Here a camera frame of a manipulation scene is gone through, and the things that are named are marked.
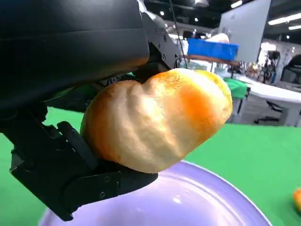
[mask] purple bowl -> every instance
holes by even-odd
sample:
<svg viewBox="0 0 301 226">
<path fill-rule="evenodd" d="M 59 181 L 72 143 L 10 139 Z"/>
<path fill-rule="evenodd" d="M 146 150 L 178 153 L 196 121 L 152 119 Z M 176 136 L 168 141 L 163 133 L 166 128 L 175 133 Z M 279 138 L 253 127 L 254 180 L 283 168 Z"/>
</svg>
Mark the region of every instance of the purple bowl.
<svg viewBox="0 0 301 226">
<path fill-rule="evenodd" d="M 233 185 L 185 161 L 142 189 L 82 206 L 73 216 L 63 222 L 46 210 L 40 226 L 271 225 Z"/>
</svg>

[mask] blue bin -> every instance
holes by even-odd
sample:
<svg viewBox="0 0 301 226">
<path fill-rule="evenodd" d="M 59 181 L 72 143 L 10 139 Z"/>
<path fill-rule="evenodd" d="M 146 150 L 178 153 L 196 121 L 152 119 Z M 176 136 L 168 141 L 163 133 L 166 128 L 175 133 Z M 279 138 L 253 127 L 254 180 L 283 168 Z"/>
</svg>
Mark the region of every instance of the blue bin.
<svg viewBox="0 0 301 226">
<path fill-rule="evenodd" d="M 188 55 L 214 57 L 223 60 L 235 60 L 239 45 L 210 42 L 201 39 L 188 39 Z"/>
</svg>

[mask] golden crust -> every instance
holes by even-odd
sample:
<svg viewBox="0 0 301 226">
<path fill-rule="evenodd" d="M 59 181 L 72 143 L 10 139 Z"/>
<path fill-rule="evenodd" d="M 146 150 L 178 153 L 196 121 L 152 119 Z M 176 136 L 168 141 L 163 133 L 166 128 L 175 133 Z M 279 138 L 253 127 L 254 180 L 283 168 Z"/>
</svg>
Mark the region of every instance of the golden crust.
<svg viewBox="0 0 301 226">
<path fill-rule="evenodd" d="M 146 173 L 164 170 L 229 118 L 230 90 L 215 76 L 174 69 L 144 84 L 115 83 L 92 101 L 80 133 L 99 158 Z"/>
</svg>

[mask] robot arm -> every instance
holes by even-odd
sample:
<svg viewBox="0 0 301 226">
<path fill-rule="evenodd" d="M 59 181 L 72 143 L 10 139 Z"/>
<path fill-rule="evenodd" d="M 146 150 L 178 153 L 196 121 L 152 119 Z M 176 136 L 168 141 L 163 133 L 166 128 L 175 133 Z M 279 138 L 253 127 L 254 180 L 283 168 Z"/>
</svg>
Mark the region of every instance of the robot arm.
<svg viewBox="0 0 301 226">
<path fill-rule="evenodd" d="M 136 0 L 5 1 L 0 15 L 0 132 L 15 147 L 12 175 L 65 221 L 84 204 L 154 181 L 157 174 L 97 159 L 68 122 L 43 121 L 45 100 L 64 89 L 178 67 L 165 29 Z"/>
</svg>

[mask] green surface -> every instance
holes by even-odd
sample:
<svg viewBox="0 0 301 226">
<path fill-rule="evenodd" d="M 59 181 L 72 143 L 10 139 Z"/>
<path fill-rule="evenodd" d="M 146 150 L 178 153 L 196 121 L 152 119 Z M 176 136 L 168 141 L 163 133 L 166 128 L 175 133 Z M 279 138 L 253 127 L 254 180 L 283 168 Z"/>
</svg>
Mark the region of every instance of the green surface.
<svg viewBox="0 0 301 226">
<path fill-rule="evenodd" d="M 224 78 L 224 80 L 231 90 L 232 97 L 238 99 L 245 98 L 248 87 L 244 82 L 232 78 Z"/>
<path fill-rule="evenodd" d="M 47 124 L 82 114 L 50 108 Z M 292 194 L 301 186 L 301 129 L 227 124 L 186 160 L 203 166 L 245 193 L 275 226 L 301 225 Z M 0 134 L 0 225 L 34 226 L 45 209 L 8 172 L 12 145 Z"/>
</svg>

